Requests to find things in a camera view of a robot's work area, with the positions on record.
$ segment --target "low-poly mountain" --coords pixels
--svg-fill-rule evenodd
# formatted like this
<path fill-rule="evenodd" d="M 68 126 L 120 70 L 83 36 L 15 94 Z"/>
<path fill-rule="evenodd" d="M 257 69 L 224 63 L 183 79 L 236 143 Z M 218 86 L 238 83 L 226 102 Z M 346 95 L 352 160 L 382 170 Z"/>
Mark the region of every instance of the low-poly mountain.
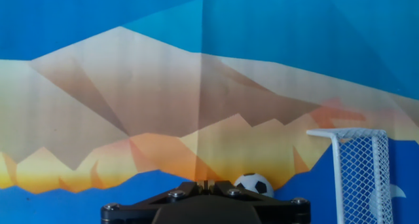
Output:
<path fill-rule="evenodd" d="M 63 189 L 34 195 L 19 187 L 0 189 L 3 223 L 99 223 L 100 208 L 111 202 L 130 205 L 179 186 L 185 178 L 161 171 L 138 174 L 110 189 L 72 193 Z"/>
<path fill-rule="evenodd" d="M 182 137 L 237 113 L 252 126 L 271 119 L 287 124 L 319 107 L 270 92 L 216 56 L 187 52 L 122 27 L 32 60 L 30 66 L 129 136 Z M 72 169 L 97 147 L 66 139 L 71 147 L 43 146 L 59 147 L 54 154 Z"/>
<path fill-rule="evenodd" d="M 4 153 L 0 158 L 0 188 L 16 185 L 35 194 L 55 189 L 74 193 L 108 189 L 153 170 L 194 181 L 221 180 L 179 138 L 157 134 L 142 134 L 94 149 L 76 170 L 44 147 L 19 163 Z"/>
<path fill-rule="evenodd" d="M 21 162 L 45 147 L 76 169 L 91 151 L 128 136 L 37 73 L 29 62 L 0 60 L 0 151 Z M 73 86 L 80 84 L 77 79 Z"/>
<path fill-rule="evenodd" d="M 419 145 L 414 141 L 390 140 L 391 184 L 400 187 L 406 198 L 393 198 L 395 224 L 414 223 L 416 199 L 419 196 L 419 179 L 415 171 Z M 89 189 L 77 194 L 62 189 L 34 195 L 19 187 L 0 190 L 0 218 L 14 223 L 16 217 L 34 223 L 95 223 L 100 218 L 98 210 L 104 204 L 118 202 L 134 204 L 177 187 L 187 179 L 161 171 L 138 174 L 123 184 L 109 189 Z M 336 223 L 333 154 L 329 147 L 310 172 L 292 177 L 275 198 L 289 200 L 304 197 L 312 203 L 313 224 Z"/>

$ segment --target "white goal net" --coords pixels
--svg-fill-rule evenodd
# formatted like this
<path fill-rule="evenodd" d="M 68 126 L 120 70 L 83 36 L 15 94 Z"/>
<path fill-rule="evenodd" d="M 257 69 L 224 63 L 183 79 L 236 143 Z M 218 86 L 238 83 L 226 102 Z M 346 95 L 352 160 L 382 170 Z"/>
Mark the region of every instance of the white goal net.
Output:
<path fill-rule="evenodd" d="M 338 224 L 393 224 L 387 133 L 339 128 L 307 134 L 332 140 Z"/>

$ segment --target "black and white soccer ball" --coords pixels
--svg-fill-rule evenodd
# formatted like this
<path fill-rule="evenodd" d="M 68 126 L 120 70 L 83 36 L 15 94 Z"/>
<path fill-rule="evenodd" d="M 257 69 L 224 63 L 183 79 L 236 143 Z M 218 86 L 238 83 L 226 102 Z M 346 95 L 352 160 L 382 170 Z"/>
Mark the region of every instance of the black and white soccer ball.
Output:
<path fill-rule="evenodd" d="M 247 189 L 265 195 L 268 197 L 274 197 L 274 189 L 270 185 L 269 181 L 260 174 L 250 173 L 240 176 L 234 186 Z"/>

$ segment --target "screw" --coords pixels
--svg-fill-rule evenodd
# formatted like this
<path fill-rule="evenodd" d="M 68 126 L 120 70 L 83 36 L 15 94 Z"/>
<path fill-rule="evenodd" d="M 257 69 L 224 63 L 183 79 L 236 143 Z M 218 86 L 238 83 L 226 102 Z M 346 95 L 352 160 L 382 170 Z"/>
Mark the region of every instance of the screw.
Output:
<path fill-rule="evenodd" d="M 119 204 L 117 204 L 117 203 L 110 203 L 110 204 L 106 204 L 106 205 L 104 206 L 104 208 L 105 208 L 106 210 L 117 210 L 117 209 L 119 209 Z"/>
<path fill-rule="evenodd" d="M 242 192 L 239 189 L 232 188 L 232 189 L 229 189 L 227 193 L 230 196 L 236 196 L 236 195 L 240 195 Z"/>
<path fill-rule="evenodd" d="M 169 196 L 174 197 L 174 198 L 180 198 L 184 195 L 185 195 L 185 192 L 181 190 L 175 190 L 169 193 Z"/>
<path fill-rule="evenodd" d="M 308 200 L 306 200 L 305 198 L 294 198 L 293 200 L 291 200 L 291 202 L 293 204 L 305 204 L 308 202 Z"/>

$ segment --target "white plastic goal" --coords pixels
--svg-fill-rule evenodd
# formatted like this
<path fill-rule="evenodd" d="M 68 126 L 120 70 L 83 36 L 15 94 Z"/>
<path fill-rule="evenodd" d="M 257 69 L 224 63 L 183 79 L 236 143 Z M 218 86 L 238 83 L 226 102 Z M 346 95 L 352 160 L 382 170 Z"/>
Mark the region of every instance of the white plastic goal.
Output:
<path fill-rule="evenodd" d="M 388 138 L 384 130 L 308 130 L 331 138 L 338 224 L 393 224 Z"/>

